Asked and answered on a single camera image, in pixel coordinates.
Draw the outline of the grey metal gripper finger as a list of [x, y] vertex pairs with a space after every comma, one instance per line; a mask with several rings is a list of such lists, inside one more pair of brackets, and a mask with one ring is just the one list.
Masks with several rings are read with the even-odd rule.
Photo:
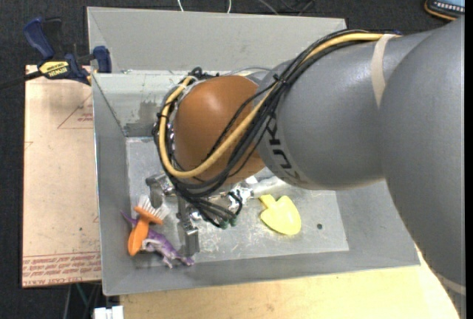
[[150, 190], [150, 200], [155, 208], [166, 202], [166, 197], [174, 193], [174, 186], [166, 174], [154, 174], [145, 179]]
[[191, 220], [193, 209], [183, 198], [177, 199], [177, 227], [184, 241], [185, 255], [195, 255], [200, 251], [199, 229]]

